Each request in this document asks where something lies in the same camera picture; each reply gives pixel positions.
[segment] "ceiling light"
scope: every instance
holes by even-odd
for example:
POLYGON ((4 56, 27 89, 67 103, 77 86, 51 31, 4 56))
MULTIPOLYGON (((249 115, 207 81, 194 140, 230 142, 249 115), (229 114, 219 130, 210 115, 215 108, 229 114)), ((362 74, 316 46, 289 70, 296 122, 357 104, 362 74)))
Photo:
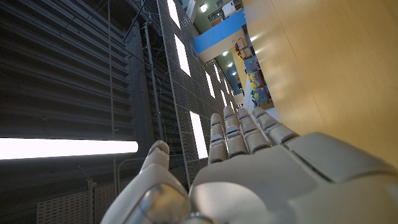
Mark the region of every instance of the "ceiling light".
POLYGON ((200 10, 201 10, 201 12, 206 12, 207 6, 205 4, 201 5, 200 10))
POLYGON ((216 64, 215 64, 215 63, 214 63, 213 65, 214 65, 214 70, 216 71, 216 76, 217 76, 217 79, 218 79, 218 81, 221 83, 221 80, 220 80, 220 75, 218 74, 218 68, 217 68, 217 66, 216 66, 216 64))
POLYGON ((173 19, 175 24, 180 27, 180 20, 178 19, 177 8, 175 7, 175 3, 173 0, 167 0, 167 5, 169 7, 170 17, 173 19))
POLYGON ((189 77, 191 77, 185 46, 175 34, 174 38, 175 38, 175 46, 177 47, 178 61, 180 61, 180 67, 187 75, 189 75, 189 77))
POLYGON ((210 95, 215 99, 216 96, 214 95, 213 84, 212 84, 211 78, 210 78, 209 74, 207 74, 207 72, 206 72, 206 78, 207 78, 207 84, 209 84, 210 95))
POLYGON ((226 106, 225 96, 224 96, 224 92, 222 90, 221 90, 221 96, 223 97, 224 106, 226 106))
POLYGON ((0 138, 3 159, 32 159, 63 156, 88 156, 137 152, 135 141, 97 141, 69 139, 0 138))
POLYGON ((195 143, 197 145, 199 159, 207 158, 207 148, 205 142, 205 136, 203 135, 203 129, 201 126, 200 116, 192 111, 189 111, 191 115, 191 123, 193 128, 193 136, 195 137, 195 143))

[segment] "light wood panel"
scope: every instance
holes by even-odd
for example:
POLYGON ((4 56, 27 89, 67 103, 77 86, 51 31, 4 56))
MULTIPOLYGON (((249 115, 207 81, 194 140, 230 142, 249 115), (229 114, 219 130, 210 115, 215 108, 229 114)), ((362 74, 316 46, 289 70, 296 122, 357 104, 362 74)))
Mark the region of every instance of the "light wood panel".
POLYGON ((398 167, 398 1, 243 4, 280 120, 398 167))

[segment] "wall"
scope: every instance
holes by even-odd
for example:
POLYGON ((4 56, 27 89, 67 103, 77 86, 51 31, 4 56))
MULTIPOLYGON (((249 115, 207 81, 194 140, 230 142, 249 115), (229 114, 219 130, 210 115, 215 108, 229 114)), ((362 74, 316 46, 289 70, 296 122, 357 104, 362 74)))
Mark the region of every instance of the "wall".
POLYGON ((248 75, 244 71, 243 62, 239 59, 238 53, 235 51, 234 47, 231 49, 231 53, 232 53, 232 58, 234 58, 234 64, 236 66, 236 71, 238 72, 239 79, 241 80, 242 89, 243 89, 243 91, 245 91, 248 75))
POLYGON ((231 68, 228 68, 227 70, 226 70, 226 76, 228 77, 228 79, 229 79, 229 82, 230 82, 230 84, 231 84, 231 86, 234 88, 234 90, 235 90, 235 92, 237 93, 237 94, 239 94, 239 93, 241 93, 241 90, 239 89, 239 87, 238 87, 238 81, 237 81, 237 79, 235 78, 235 76, 233 75, 233 73, 236 71, 236 66, 235 66, 235 63, 231 66, 231 68))
POLYGON ((214 61, 203 63, 197 59, 190 50, 190 43, 193 42, 189 18, 181 6, 177 3, 177 14, 180 27, 171 19, 169 7, 166 0, 158 0, 159 14, 162 20, 162 37, 167 57, 167 68, 172 87, 175 111, 177 116, 178 129, 182 143, 183 158, 185 163, 188 184, 195 178, 198 171, 207 166, 207 158, 199 159, 195 135, 193 134, 190 111, 200 116, 202 131, 205 138, 206 149, 210 146, 210 118, 213 113, 223 114, 224 103, 221 91, 225 93, 226 101, 231 101, 231 95, 226 91, 223 79, 225 76, 220 72, 219 82, 216 78, 214 61), (177 37, 185 46, 190 75, 180 68, 176 46, 177 37), (206 73, 211 77, 215 98, 210 95, 206 73))
POLYGON ((244 0, 280 120, 398 167, 398 2, 244 0))
POLYGON ((216 6, 217 0, 207 0, 207 1, 197 0, 197 2, 198 2, 198 7, 196 8, 197 14, 195 16, 194 21, 195 21, 195 24, 198 26, 199 31, 203 33, 211 28, 211 25, 210 25, 209 20, 207 19, 207 16, 216 10, 215 6, 216 6), (206 12, 201 12, 200 6, 202 4, 207 5, 206 12))

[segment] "corrugated metal wall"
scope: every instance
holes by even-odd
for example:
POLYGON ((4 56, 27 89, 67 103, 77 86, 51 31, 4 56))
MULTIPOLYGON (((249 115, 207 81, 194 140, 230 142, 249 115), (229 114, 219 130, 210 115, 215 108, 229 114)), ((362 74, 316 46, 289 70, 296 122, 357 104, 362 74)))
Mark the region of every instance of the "corrugated metal wall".
MULTIPOLYGON (((1 1, 2 137, 111 139, 107 21, 83 1, 1 1)), ((134 140, 124 34, 112 25, 116 139, 134 140)))
MULTIPOLYGON (((106 2, 0 1, 0 138, 111 139, 106 2)), ((135 156, 144 157, 158 136, 141 29, 150 17, 149 38, 164 139, 170 146, 170 170, 188 189, 198 170, 207 165, 207 159, 198 159, 189 111, 200 115, 208 147, 210 116, 223 111, 220 90, 224 83, 216 79, 213 62, 196 59, 189 20, 178 2, 182 30, 171 20, 164 0, 159 1, 159 9, 156 0, 147 0, 144 10, 148 13, 139 17, 126 43, 122 40, 140 4, 111 2, 115 139, 141 142, 135 156), (179 68, 173 33, 186 46, 191 78, 179 68), (216 99, 210 96, 205 71, 213 81, 216 99)), ((119 164, 130 157, 117 156, 116 161, 119 164)), ((126 163, 122 180, 132 179, 141 165, 142 161, 126 163)), ((38 202, 86 190, 87 176, 99 187, 113 182, 113 156, 1 161, 0 169, 0 223, 35 222, 38 202)))

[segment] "robotic hand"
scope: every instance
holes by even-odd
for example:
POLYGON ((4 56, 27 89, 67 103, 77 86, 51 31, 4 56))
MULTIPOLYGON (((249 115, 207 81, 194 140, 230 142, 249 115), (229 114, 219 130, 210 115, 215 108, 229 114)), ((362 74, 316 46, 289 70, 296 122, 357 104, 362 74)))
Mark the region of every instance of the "robotic hand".
POLYGON ((223 112, 226 136, 213 114, 209 165, 189 195, 157 141, 102 223, 397 222, 392 166, 325 134, 299 136, 260 108, 223 112))

